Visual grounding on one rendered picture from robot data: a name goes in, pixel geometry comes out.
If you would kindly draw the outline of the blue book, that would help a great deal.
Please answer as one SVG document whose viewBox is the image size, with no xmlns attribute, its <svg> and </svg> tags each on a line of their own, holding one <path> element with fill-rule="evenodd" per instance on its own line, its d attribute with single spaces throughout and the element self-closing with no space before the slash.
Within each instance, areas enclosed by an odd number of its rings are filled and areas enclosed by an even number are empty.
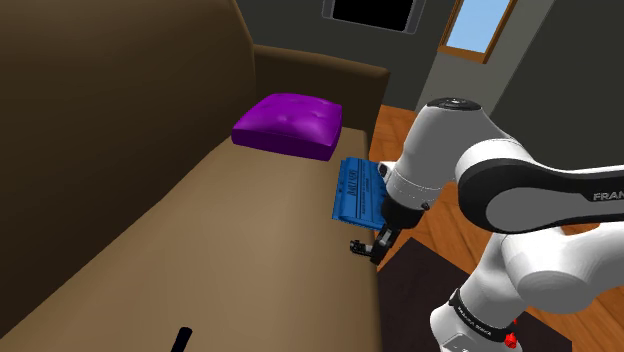
<svg viewBox="0 0 624 352">
<path fill-rule="evenodd" d="M 386 194 L 377 163 L 347 157 L 340 163 L 332 218 L 380 231 L 385 222 L 381 206 Z"/>
</svg>

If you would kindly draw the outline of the purple cushion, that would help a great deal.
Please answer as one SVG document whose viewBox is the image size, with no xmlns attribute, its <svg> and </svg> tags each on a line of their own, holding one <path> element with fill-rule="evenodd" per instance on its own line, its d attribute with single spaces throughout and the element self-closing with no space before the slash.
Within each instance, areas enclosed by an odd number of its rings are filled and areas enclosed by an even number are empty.
<svg viewBox="0 0 624 352">
<path fill-rule="evenodd" d="M 234 125 L 234 144 L 320 161 L 331 159 L 342 130 L 342 106 L 295 93 L 274 93 Z"/>
</svg>

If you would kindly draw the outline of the brown sofa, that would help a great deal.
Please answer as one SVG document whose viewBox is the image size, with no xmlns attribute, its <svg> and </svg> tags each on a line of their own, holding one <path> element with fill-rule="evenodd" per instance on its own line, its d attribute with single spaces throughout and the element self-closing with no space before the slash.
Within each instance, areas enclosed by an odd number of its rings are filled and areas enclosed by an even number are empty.
<svg viewBox="0 0 624 352">
<path fill-rule="evenodd" d="M 373 234 L 331 214 L 388 78 L 236 0 L 0 0 L 0 352 L 382 352 Z M 274 93 L 342 106 L 330 160 L 232 142 Z"/>
</svg>

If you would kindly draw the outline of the black stick-shaped object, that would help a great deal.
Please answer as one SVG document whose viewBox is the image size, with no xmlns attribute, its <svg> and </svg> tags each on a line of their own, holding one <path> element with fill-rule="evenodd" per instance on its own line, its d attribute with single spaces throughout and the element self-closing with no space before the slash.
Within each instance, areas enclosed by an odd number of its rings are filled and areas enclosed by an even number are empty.
<svg viewBox="0 0 624 352">
<path fill-rule="evenodd" d="M 190 340 L 193 330 L 189 327 L 181 327 L 172 345 L 171 352 L 184 352 Z"/>
</svg>

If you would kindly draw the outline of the window with wooden frame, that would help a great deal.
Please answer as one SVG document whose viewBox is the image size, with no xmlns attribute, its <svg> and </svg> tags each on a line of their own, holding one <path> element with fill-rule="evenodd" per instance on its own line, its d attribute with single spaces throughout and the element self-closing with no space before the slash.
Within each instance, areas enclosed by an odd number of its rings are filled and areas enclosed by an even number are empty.
<svg viewBox="0 0 624 352">
<path fill-rule="evenodd" d="M 518 0 L 456 0 L 438 52 L 486 64 Z"/>
</svg>

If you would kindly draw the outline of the black grey-framed wall picture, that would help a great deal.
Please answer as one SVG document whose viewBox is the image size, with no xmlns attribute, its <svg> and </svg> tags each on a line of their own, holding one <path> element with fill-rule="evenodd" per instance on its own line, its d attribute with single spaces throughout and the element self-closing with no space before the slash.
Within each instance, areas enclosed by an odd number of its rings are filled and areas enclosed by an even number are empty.
<svg viewBox="0 0 624 352">
<path fill-rule="evenodd" d="M 414 34 L 427 0 L 323 0 L 322 17 Z"/>
</svg>

